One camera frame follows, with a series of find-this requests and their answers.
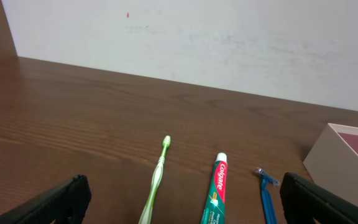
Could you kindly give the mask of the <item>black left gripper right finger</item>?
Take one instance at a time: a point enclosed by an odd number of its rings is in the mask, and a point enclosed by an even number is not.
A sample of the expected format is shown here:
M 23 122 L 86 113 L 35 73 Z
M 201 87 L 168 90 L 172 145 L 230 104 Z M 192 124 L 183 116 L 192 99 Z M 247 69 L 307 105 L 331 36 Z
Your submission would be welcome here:
M 288 224 L 358 224 L 358 207 L 296 173 L 285 173 L 280 187 Z

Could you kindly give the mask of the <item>blue disposable razor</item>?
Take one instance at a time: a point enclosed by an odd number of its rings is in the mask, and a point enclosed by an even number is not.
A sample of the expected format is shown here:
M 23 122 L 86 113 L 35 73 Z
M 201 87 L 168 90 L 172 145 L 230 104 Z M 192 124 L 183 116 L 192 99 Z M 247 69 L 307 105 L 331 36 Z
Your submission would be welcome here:
M 270 192 L 267 189 L 268 184 L 273 186 L 279 186 L 280 181 L 268 175 L 266 171 L 257 167 L 255 172 L 260 175 L 260 193 L 262 197 L 262 205 L 264 208 L 264 215 L 266 224 L 277 224 L 277 218 L 275 214 L 275 209 L 273 206 L 273 200 L 271 198 Z

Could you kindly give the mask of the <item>Colgate toothpaste tube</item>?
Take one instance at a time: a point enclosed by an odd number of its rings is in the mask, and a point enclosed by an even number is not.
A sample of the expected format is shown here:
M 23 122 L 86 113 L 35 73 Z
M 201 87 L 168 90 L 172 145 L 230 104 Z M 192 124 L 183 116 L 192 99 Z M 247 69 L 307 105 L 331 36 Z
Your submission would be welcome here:
M 208 196 L 200 221 L 201 224 L 225 224 L 227 169 L 227 155 L 220 152 L 214 162 Z

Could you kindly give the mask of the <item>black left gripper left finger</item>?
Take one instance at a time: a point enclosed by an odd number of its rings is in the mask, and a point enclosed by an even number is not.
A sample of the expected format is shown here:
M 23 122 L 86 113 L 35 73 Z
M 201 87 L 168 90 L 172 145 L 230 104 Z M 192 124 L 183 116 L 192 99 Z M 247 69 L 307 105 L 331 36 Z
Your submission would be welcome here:
M 0 224 L 81 224 L 91 201 L 87 176 L 76 175 L 0 215 Z

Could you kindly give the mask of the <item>green white toothbrush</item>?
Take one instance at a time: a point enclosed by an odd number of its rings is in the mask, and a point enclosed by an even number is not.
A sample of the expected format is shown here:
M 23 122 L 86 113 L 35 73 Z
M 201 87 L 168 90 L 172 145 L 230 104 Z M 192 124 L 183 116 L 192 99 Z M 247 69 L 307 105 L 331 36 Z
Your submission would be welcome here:
M 149 196 L 145 203 L 145 206 L 144 206 L 144 209 L 140 216 L 138 224 L 150 224 L 150 222 L 151 222 L 152 210 L 154 207 L 154 200 L 155 200 L 155 196 L 158 191 L 158 187 L 159 187 L 162 177 L 163 177 L 163 167 L 164 167 L 164 163 L 165 163 L 165 156 L 167 154 L 167 151 L 169 150 L 170 143 L 171 143 L 171 137 L 165 136 L 163 139 L 163 142 L 162 142 L 162 153 L 158 159 L 156 168 L 155 168 L 153 176 L 152 176 Z

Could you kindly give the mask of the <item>white box pink interior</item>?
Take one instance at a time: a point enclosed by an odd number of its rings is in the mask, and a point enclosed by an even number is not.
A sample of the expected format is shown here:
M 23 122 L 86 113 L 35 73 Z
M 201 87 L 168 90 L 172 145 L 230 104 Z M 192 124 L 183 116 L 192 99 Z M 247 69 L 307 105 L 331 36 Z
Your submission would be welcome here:
M 329 123 L 303 161 L 314 183 L 358 206 L 358 128 Z

